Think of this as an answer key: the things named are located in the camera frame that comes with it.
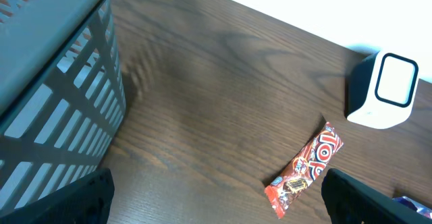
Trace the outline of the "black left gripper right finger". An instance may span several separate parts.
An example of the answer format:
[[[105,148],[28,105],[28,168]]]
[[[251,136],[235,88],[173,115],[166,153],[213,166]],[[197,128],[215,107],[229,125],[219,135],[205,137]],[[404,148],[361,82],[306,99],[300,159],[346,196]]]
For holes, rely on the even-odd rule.
[[[431,220],[332,168],[321,186],[332,223],[421,224]]]

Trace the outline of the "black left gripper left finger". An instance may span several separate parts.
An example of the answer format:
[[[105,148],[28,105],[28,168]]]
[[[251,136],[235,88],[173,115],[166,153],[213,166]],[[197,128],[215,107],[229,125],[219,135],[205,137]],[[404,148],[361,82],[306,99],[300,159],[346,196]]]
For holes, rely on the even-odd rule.
[[[1,222],[106,224],[114,191],[111,170],[98,169],[36,202],[1,217]]]

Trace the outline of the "red blue noodle packet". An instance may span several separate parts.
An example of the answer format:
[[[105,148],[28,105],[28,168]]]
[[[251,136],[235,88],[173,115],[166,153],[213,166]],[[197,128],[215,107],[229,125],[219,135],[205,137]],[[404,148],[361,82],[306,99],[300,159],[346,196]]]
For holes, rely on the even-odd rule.
[[[403,204],[404,206],[407,206],[408,208],[416,211],[418,214],[428,218],[432,219],[432,212],[431,209],[426,207],[425,205],[407,197],[407,196],[401,196],[393,198],[393,201],[399,202],[400,204]]]

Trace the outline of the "red Top chocolate bar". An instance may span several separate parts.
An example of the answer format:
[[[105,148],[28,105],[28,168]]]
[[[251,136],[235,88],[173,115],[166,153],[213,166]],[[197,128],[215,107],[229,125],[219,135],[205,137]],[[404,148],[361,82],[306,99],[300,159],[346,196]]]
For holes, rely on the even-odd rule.
[[[335,128],[327,122],[265,188],[278,219],[285,216],[293,201],[320,176],[343,145]]]

